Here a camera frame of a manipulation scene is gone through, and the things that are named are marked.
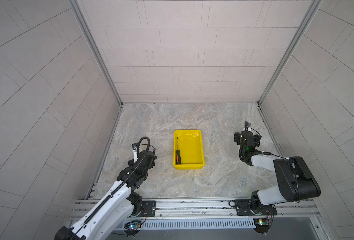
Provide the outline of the orange black screwdriver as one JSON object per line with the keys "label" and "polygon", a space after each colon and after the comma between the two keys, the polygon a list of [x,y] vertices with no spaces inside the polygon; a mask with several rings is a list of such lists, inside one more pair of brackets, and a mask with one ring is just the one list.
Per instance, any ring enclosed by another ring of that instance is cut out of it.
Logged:
{"label": "orange black screwdriver", "polygon": [[179,137],[176,137],[176,165],[181,164],[181,153],[179,148]]}

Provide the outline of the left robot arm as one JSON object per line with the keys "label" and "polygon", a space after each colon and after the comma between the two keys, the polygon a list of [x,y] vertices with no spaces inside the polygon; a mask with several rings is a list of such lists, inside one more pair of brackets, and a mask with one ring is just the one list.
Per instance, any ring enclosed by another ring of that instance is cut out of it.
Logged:
{"label": "left robot arm", "polygon": [[63,226],[55,234],[56,240],[105,240],[123,220],[137,216],[143,198],[135,192],[155,166],[156,150],[148,137],[132,144],[134,158],[122,170],[117,181],[99,202],[70,228]]}

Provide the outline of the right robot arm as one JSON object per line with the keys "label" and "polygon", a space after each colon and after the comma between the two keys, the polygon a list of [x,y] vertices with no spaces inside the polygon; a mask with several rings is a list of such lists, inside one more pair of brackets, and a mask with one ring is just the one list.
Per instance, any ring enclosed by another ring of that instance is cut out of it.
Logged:
{"label": "right robot arm", "polygon": [[277,184],[273,187],[252,192],[249,201],[235,200],[234,207],[244,214],[275,215],[275,204],[300,202],[321,195],[321,188],[303,158],[281,157],[270,152],[259,151],[262,136],[245,122],[244,129],[234,134],[240,146],[239,158],[251,167],[260,167],[275,173]]}

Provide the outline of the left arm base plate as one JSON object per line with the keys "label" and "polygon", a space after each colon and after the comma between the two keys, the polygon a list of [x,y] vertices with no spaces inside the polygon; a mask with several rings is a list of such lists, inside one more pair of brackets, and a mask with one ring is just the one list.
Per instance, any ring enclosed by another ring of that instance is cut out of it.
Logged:
{"label": "left arm base plate", "polygon": [[135,203],[131,217],[154,217],[156,211],[156,201],[142,201]]}

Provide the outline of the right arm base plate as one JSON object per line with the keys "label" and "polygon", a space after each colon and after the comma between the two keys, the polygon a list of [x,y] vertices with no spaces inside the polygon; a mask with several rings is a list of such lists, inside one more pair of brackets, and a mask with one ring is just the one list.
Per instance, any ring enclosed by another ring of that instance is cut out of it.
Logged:
{"label": "right arm base plate", "polygon": [[229,202],[231,208],[236,209],[238,216],[275,216],[277,210],[275,205],[261,205],[252,206],[251,200],[234,200]]}

